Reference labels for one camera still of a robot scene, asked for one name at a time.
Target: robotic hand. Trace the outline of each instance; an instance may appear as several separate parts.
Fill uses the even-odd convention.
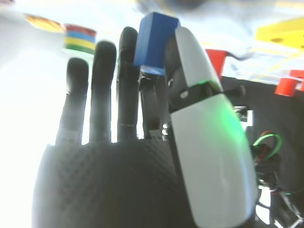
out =
[[[167,37],[149,34],[143,20],[138,37],[132,28],[122,33],[117,143],[110,142],[114,44],[102,41],[96,47],[86,145],[81,145],[81,134],[88,66],[81,59],[69,61],[57,143],[46,148],[37,177],[34,228],[232,228],[242,227],[254,214],[257,183],[245,134],[206,52],[188,29],[174,26],[158,24],[158,29],[172,31]],[[162,47],[160,54],[147,43],[144,49],[143,40]],[[144,58],[140,64],[138,56]],[[164,75],[151,73],[161,67],[146,61],[148,56],[163,56]],[[147,95],[153,95],[157,81],[153,77],[162,77],[166,90],[166,138],[151,137],[161,135],[157,126],[162,125],[155,113],[147,117]],[[150,80],[150,88],[142,80]],[[148,134],[142,140],[135,135],[138,85]]]

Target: blue stripe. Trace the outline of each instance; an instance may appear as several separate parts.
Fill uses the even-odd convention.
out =
[[[66,37],[83,39],[83,40],[89,41],[91,43],[95,43],[94,37],[89,36],[87,34],[80,33],[80,32],[68,31],[66,33]]]

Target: green wire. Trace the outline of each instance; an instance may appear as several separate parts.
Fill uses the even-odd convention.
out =
[[[265,160],[267,160],[268,158],[272,157],[273,155],[275,155],[278,150],[281,148],[282,146],[282,138],[278,135],[278,134],[267,134],[267,135],[263,135],[262,137],[258,138],[255,143],[253,144],[254,146],[258,145],[261,141],[263,141],[265,138],[268,138],[268,137],[276,137],[277,138],[277,145],[276,147],[274,148],[274,150],[272,151],[272,153],[270,155],[268,155],[267,157],[265,157]]]

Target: blue cube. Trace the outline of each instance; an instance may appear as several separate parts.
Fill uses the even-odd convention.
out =
[[[134,65],[145,73],[164,75],[164,49],[175,29],[177,18],[151,13],[141,21],[137,37]]]

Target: rainbow striped object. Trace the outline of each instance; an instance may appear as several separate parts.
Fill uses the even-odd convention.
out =
[[[65,49],[94,55],[96,31],[77,25],[65,25]]]

